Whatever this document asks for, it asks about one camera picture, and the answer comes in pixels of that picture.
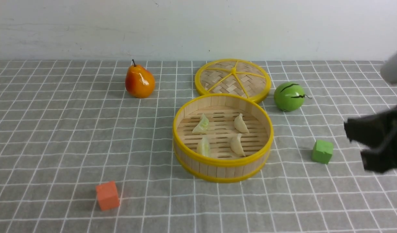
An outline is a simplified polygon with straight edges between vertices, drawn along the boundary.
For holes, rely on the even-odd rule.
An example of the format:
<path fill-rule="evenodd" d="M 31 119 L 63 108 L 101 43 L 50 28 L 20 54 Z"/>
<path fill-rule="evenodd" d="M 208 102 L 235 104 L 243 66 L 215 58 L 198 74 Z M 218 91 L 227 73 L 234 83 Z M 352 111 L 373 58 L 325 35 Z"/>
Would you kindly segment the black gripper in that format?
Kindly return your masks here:
<path fill-rule="evenodd" d="M 361 151 L 363 168 L 375 173 L 397 169 L 397 106 L 387 113 L 348 118 L 344 130 L 350 142 L 366 146 L 379 146 L 388 135 L 386 150 Z"/>

